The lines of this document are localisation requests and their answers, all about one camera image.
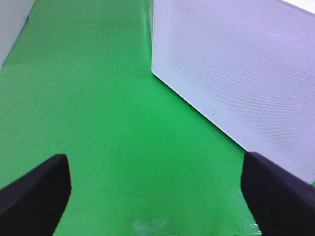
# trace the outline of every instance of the perforated surface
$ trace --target perforated surface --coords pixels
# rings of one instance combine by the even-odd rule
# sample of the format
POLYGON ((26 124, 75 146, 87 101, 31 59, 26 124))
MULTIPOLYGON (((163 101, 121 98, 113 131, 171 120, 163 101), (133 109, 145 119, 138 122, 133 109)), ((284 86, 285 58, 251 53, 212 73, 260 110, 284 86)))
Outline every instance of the perforated surface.
POLYGON ((182 0, 174 6, 169 66, 290 153, 315 122, 314 61, 210 8, 182 0))
MULTIPOLYGON (((234 4, 171 1, 165 65, 202 97, 192 102, 196 108, 215 103, 226 119, 254 134, 246 144, 234 136, 237 128, 220 127, 244 148, 257 151, 265 143, 272 149, 263 149, 265 155, 277 156, 278 163, 287 158, 294 159, 289 168, 306 165, 315 158, 312 150, 309 156, 301 153, 310 149, 305 137, 314 140, 315 46, 310 42, 315 30, 308 26, 315 25, 315 16, 274 0, 270 5, 240 1, 234 8, 229 2, 234 4)), ((181 86, 172 87, 182 95, 181 86)), ((194 99, 187 94, 188 102, 194 99)))

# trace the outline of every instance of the green surface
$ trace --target green surface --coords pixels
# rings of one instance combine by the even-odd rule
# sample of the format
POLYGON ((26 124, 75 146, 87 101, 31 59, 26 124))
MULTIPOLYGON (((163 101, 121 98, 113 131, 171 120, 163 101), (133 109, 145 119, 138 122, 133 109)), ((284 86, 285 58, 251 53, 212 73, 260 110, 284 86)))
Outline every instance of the green surface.
POLYGON ((255 232, 245 151, 152 75, 148 25, 147 0, 37 0, 0 70, 0 187, 66 153, 56 236, 255 232))

